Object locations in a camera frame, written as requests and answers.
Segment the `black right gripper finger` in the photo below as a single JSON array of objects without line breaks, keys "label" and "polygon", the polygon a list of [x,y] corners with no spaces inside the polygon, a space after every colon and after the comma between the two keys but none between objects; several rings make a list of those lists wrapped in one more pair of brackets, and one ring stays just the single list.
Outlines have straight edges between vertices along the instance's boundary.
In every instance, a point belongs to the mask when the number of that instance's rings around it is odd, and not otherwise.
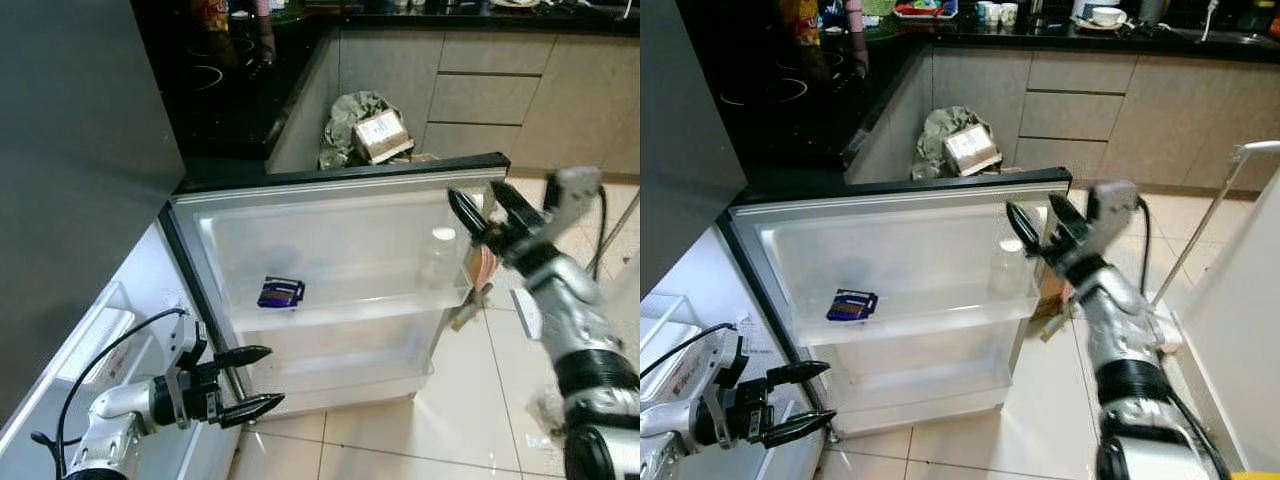
[{"label": "black right gripper finger", "polygon": [[1030,215],[1020,205],[1007,201],[1005,214],[1015,237],[1028,259],[1047,259],[1050,253],[1050,234],[1038,228]]},{"label": "black right gripper finger", "polygon": [[517,238],[536,236],[547,224],[544,215],[524,195],[503,180],[490,183],[495,201],[506,210],[503,225]]},{"label": "black right gripper finger", "polygon": [[1050,251],[1083,250],[1091,238],[1091,224],[1062,195],[1050,195],[1050,209],[1057,224],[1050,234]]},{"label": "black right gripper finger", "polygon": [[468,195],[452,188],[448,189],[447,195],[451,210],[468,233],[471,243],[489,246],[492,233],[490,219],[476,206]]}]

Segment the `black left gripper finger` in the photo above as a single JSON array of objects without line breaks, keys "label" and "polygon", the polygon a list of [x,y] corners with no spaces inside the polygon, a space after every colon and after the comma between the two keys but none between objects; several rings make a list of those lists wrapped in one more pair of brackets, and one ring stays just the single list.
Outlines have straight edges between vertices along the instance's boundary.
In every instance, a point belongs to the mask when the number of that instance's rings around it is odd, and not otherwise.
[{"label": "black left gripper finger", "polygon": [[223,407],[218,413],[218,425],[228,429],[252,422],[279,406],[285,398],[284,393],[261,393],[237,404]]},{"label": "black left gripper finger", "polygon": [[836,415],[835,410],[809,411],[791,416],[782,422],[772,424],[764,430],[764,447],[772,449],[790,442],[800,440],[828,426]]},{"label": "black left gripper finger", "polygon": [[212,369],[237,369],[256,364],[268,357],[273,349],[266,346],[242,346],[228,351],[218,352],[212,356]]},{"label": "black left gripper finger", "polygon": [[829,370],[829,364],[819,360],[806,360],[769,369],[765,372],[765,385],[774,388],[785,384],[797,384],[812,380]]}]

